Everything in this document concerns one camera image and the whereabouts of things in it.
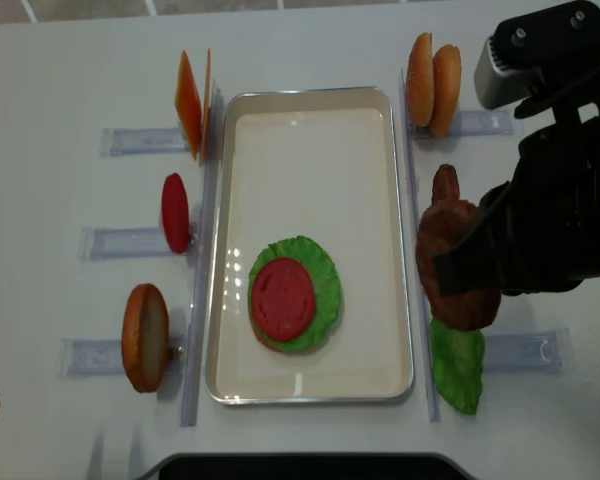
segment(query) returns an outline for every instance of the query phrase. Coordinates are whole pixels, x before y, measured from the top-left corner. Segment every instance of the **tomato slice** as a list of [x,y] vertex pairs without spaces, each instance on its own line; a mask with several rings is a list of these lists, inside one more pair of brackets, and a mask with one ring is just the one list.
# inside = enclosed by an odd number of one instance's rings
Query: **tomato slice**
[[251,313],[272,340],[293,340],[311,324],[316,309],[311,277],[292,258],[276,258],[260,269],[251,288]]
[[180,175],[169,175],[162,187],[162,227],[169,248],[184,253],[189,247],[189,202]]
[[180,117],[180,123],[189,142],[191,155],[193,155],[194,159],[197,159],[198,152],[200,151],[200,133],[202,130],[202,106],[200,105],[200,96],[198,95],[196,81],[193,78],[189,57],[187,57],[187,53],[184,51],[180,56],[175,105],[178,117]]

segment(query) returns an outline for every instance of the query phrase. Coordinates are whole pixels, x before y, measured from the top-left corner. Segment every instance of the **burger patty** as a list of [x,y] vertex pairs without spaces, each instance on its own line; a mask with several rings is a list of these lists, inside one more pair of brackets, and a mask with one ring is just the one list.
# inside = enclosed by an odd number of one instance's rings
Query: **burger patty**
[[499,290],[474,290],[459,295],[440,296],[433,257],[451,250],[462,238],[477,207],[459,200],[460,188],[455,169],[440,167],[434,177],[434,203],[422,216],[416,239],[416,263],[431,313],[456,330],[477,330],[493,323],[500,306]]

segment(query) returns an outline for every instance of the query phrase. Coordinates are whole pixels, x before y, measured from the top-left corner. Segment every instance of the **metal tray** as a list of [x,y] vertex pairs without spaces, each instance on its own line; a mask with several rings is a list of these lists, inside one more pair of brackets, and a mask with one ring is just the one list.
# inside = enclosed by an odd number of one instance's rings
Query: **metal tray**
[[[244,94],[225,119],[205,376],[224,404],[386,401],[413,381],[393,113],[363,87]],[[249,270],[306,235],[333,258],[340,319],[321,348],[268,350],[249,323]]]

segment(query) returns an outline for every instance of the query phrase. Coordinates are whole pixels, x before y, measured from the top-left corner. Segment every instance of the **green lettuce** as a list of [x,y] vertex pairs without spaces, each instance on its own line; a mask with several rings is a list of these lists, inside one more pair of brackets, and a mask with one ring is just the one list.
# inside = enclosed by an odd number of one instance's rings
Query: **green lettuce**
[[484,335],[452,330],[432,318],[429,339],[436,389],[458,412],[475,415],[482,395]]
[[318,345],[324,339],[329,327],[338,319],[340,312],[340,279],[331,257],[320,245],[310,238],[297,236],[272,243],[256,258],[249,272],[249,308],[251,308],[251,288],[262,267],[276,258],[292,258],[302,264],[313,284],[316,298],[316,311],[307,329],[293,340],[278,342],[269,338],[253,322],[253,328],[266,343],[283,352],[296,352]]

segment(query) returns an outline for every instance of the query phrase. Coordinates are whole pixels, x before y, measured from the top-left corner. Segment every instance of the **table surface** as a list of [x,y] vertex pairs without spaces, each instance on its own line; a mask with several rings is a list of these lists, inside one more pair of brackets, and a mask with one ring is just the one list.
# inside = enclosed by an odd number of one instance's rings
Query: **table surface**
[[[174,171],[190,203],[200,203],[203,170],[188,155],[98,156],[104,127],[176,124],[183,48],[198,76],[211,48],[213,76],[228,99],[247,91],[375,85],[397,106],[410,47],[420,32],[432,31],[436,47],[460,47],[460,105],[477,108],[471,77],[487,35],[504,19],[556,2],[494,3],[0,27],[0,478],[135,478],[180,454],[278,451],[435,452],[478,478],[600,478],[600,280],[555,296],[555,306],[541,312],[529,302],[535,327],[570,328],[574,371],[490,376],[475,418],[443,403],[442,420],[429,422],[413,305],[416,380],[397,404],[228,408],[203,388],[198,425],[180,428],[181,378],[170,377],[157,395],[138,395],[124,377],[55,375],[61,338],[119,336],[137,283],[162,290],[172,333],[188,323],[193,272],[183,258],[76,257],[83,226],[157,225],[162,183]],[[402,122],[394,110],[404,181]],[[524,128],[529,133],[533,124]],[[459,142],[449,154],[471,152],[463,148]],[[497,143],[490,153],[517,160],[515,149],[502,152]],[[413,265],[408,280],[415,301]]]

